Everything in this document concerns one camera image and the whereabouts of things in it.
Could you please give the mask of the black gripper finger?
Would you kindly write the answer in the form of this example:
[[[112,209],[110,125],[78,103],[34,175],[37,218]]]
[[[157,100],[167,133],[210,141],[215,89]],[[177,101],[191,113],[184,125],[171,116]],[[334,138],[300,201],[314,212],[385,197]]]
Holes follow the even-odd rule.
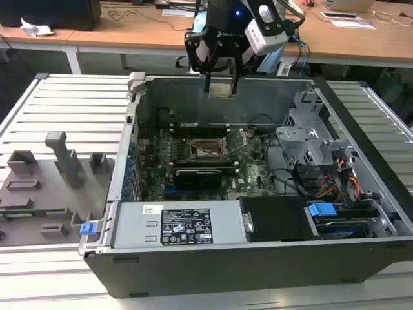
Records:
[[[223,42],[218,38],[217,30],[185,33],[185,48],[192,70],[206,76],[204,92],[209,93],[211,75],[221,52]]]
[[[229,61],[232,79],[230,82],[230,96],[237,92],[237,86],[241,77],[252,74],[259,65],[259,57],[254,53],[252,47],[248,47],[244,52],[239,50]]]

